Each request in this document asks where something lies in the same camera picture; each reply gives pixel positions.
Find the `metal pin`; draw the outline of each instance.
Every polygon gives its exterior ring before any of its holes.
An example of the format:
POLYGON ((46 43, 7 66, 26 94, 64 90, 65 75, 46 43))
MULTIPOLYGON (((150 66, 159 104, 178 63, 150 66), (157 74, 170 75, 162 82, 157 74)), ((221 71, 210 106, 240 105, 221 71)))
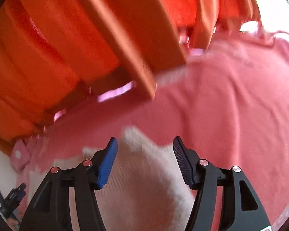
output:
POLYGON ((205 159, 200 160, 199 163, 202 166, 208 166, 208 164, 209 164, 209 162, 207 160, 205 160, 205 159))
POLYGON ((241 168, 239 166, 234 166, 233 171, 239 173, 241 172, 241 168))
POLYGON ((52 167, 51 170, 50 170, 50 172, 51 172, 52 174, 58 173, 58 171, 59 171, 59 168, 58 168, 58 167, 52 167))
POLYGON ((91 161, 91 160, 85 160, 85 161, 83 162, 83 165, 86 166, 86 167, 89 167, 89 166, 92 165, 92 161, 91 161))

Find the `pink fabric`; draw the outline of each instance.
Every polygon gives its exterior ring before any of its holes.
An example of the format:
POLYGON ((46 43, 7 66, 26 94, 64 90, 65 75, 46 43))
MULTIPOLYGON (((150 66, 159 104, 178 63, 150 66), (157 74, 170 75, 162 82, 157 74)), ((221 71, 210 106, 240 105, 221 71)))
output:
POLYGON ((215 166, 240 166, 273 223, 289 203, 289 43, 264 46, 248 35, 215 33, 202 57, 191 57, 184 81, 159 88, 153 101, 132 89, 98 103, 90 98, 49 128, 37 158, 48 170, 55 158, 105 147, 135 125, 157 145, 181 136, 215 166))
POLYGON ((21 173, 30 162, 31 154, 22 139, 17 140, 10 156, 11 165, 17 173, 21 173))

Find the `white dot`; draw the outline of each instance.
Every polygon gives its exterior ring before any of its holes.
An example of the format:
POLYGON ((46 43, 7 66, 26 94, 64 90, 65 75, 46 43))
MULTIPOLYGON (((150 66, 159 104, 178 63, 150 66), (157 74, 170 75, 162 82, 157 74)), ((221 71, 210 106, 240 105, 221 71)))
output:
POLYGON ((16 150, 16 152, 15 152, 15 157, 16 157, 17 159, 20 159, 20 158, 22 157, 22 153, 21 153, 19 150, 16 150))

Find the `pink bed sheet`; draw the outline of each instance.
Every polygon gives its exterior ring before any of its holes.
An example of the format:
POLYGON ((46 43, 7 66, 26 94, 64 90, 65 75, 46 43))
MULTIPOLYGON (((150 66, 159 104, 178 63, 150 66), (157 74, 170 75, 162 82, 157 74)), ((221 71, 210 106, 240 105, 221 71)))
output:
POLYGON ((274 223, 289 203, 289 43, 215 33, 208 52, 191 59, 187 78, 158 87, 153 101, 130 90, 102 103, 89 98, 62 116, 19 181, 134 125, 158 145, 181 136, 215 166, 240 166, 274 223))

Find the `white wall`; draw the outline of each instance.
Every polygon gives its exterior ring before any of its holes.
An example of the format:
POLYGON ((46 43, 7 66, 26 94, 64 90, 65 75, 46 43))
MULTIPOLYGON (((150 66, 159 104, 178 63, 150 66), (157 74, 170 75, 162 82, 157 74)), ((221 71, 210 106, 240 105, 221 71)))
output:
POLYGON ((0 190, 3 197, 16 186, 17 175, 11 167, 9 157, 0 151, 0 190))

